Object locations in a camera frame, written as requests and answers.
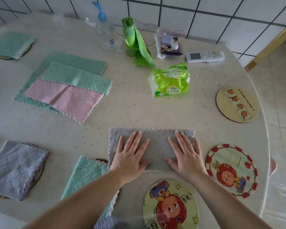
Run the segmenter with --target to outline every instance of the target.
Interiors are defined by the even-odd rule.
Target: hand
[[[131,134],[125,147],[123,147],[123,136],[120,137],[116,154],[110,166],[110,170],[114,170],[118,174],[122,185],[135,180],[152,162],[147,160],[140,164],[140,160],[149,144],[149,139],[137,150],[142,132],[140,131],[136,138],[135,135],[136,131]]]
[[[193,148],[190,140],[184,135],[183,132],[175,132],[179,145],[182,149],[180,150],[179,146],[169,137],[168,141],[172,146],[174,153],[177,157],[177,163],[171,158],[164,158],[171,168],[179,174],[187,182],[194,182],[195,177],[198,177],[200,174],[208,175],[206,167],[201,157],[201,150],[197,138],[194,139]]]

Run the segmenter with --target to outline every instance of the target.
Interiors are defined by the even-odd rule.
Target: blue pump nozzle
[[[99,14],[98,14],[99,21],[100,22],[107,21],[106,15],[102,12],[101,5],[98,2],[96,2],[96,1],[93,1],[92,4],[94,4],[98,8],[98,10],[99,10]]]

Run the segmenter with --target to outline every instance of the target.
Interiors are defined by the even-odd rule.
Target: green plastic package
[[[154,96],[181,94],[188,90],[190,74],[181,62],[166,69],[153,69],[148,82]]]

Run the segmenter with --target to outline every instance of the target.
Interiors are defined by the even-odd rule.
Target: cartoon character
[[[225,90],[227,93],[229,93],[230,95],[234,94],[233,89],[229,89],[229,90]]]
[[[244,108],[244,105],[243,104],[238,104],[236,107],[237,107],[237,110],[240,110],[240,109]]]
[[[238,193],[242,193],[244,191],[246,185],[246,179],[244,177],[237,177],[235,169],[227,163],[219,164],[216,161],[212,165],[216,170],[216,177],[218,181],[227,187],[235,187]]]
[[[164,180],[150,190],[149,196],[158,200],[156,217],[162,228],[183,229],[181,224],[186,219],[186,207],[179,196],[169,192],[169,186]]]
[[[240,115],[242,116],[243,119],[245,119],[247,117],[247,115],[248,115],[248,112],[247,111],[242,111],[240,113]]]
[[[233,97],[229,97],[232,101],[238,101],[239,100],[239,98],[238,98],[238,96],[233,96]]]

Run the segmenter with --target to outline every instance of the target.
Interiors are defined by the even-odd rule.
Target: white remote control
[[[216,62],[225,58],[222,51],[191,52],[186,54],[187,62]]]

